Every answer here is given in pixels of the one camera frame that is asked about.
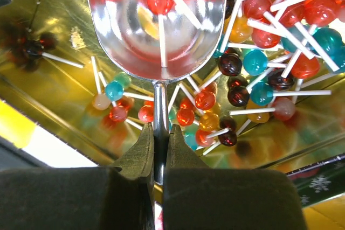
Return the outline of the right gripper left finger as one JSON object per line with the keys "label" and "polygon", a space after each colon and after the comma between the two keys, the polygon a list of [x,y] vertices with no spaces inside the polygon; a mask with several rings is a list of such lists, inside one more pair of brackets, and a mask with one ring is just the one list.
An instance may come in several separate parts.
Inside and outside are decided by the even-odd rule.
{"label": "right gripper left finger", "polygon": [[114,164],[1,172],[1,229],[154,229],[150,124]]}

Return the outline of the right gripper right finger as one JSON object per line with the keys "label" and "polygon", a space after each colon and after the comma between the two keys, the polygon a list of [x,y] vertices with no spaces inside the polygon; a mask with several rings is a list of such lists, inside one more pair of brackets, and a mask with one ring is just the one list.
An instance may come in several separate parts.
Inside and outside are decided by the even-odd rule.
{"label": "right gripper right finger", "polygon": [[212,169],[172,127],[163,178],[164,229],[306,229],[297,190],[267,169]]}

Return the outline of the shiny metal scoop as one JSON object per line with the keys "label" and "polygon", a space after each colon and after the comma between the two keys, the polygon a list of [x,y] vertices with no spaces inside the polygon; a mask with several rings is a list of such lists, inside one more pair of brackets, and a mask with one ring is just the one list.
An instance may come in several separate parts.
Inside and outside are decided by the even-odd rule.
{"label": "shiny metal scoop", "polygon": [[163,183],[167,86],[201,69],[223,30],[226,0],[88,0],[100,46],[122,71],[154,87],[154,175]]}

